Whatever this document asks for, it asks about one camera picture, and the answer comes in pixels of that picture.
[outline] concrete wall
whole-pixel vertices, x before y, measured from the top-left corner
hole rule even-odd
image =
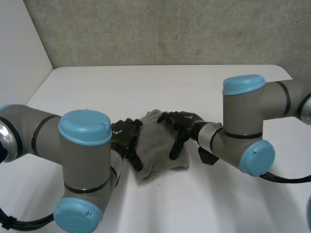
[[[24,0],[54,68],[275,64],[311,73],[311,0]]]

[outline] white tabletop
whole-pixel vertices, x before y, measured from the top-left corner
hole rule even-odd
[[[267,82],[291,78],[277,66],[64,67],[52,72],[28,105],[59,115],[94,109],[112,122],[141,118],[155,108],[195,112],[206,121],[221,122],[223,80],[254,73]],[[275,174],[298,178],[311,173],[311,127],[295,118],[269,120],[263,137],[276,150]],[[310,183],[271,183],[220,160],[207,166],[194,141],[187,148],[188,171],[166,171],[146,185],[137,185],[124,163],[119,186],[95,232],[309,232]],[[50,214],[64,191],[61,166],[33,155],[1,164],[0,184],[0,206],[20,220]],[[36,232],[63,231],[53,222]]]

